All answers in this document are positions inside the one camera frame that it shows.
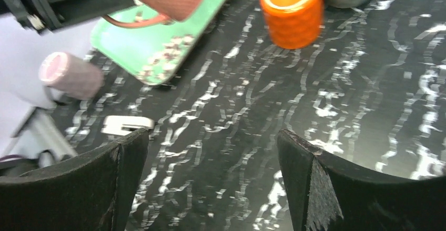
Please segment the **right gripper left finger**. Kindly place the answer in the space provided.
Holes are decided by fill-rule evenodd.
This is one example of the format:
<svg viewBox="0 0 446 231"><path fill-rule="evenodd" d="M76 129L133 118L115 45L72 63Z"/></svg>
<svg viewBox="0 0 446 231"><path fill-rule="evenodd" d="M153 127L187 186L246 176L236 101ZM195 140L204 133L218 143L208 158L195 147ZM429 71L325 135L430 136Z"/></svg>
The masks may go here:
<svg viewBox="0 0 446 231"><path fill-rule="evenodd" d="M19 176L1 177L1 230L124 230L149 131Z"/></svg>

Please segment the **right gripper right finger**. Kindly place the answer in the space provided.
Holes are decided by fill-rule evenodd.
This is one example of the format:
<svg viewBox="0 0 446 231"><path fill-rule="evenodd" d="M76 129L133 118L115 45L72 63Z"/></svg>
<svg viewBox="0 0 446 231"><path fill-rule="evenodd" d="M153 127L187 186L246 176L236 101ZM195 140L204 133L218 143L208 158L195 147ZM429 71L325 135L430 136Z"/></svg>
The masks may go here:
<svg viewBox="0 0 446 231"><path fill-rule="evenodd" d="M277 149L294 230L445 230L445 177L376 172L287 129Z"/></svg>

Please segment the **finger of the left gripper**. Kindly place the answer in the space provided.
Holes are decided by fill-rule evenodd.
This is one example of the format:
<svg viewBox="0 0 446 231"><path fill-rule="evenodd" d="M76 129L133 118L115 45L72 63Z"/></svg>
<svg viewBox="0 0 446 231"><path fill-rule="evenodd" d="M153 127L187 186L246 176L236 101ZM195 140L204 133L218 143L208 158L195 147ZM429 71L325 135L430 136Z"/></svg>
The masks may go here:
<svg viewBox="0 0 446 231"><path fill-rule="evenodd" d="M134 0L1 0L1 14L12 14L39 33L67 28L134 6Z"/></svg>

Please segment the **pinkish mug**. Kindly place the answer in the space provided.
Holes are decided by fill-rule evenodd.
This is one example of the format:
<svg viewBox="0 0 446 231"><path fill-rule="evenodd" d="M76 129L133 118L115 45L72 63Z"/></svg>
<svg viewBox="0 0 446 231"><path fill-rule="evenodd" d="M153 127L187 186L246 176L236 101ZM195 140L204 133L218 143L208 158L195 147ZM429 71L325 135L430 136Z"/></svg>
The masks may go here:
<svg viewBox="0 0 446 231"><path fill-rule="evenodd" d="M48 55L38 75L44 85L79 100L93 98L104 82L100 68L65 52Z"/></svg>

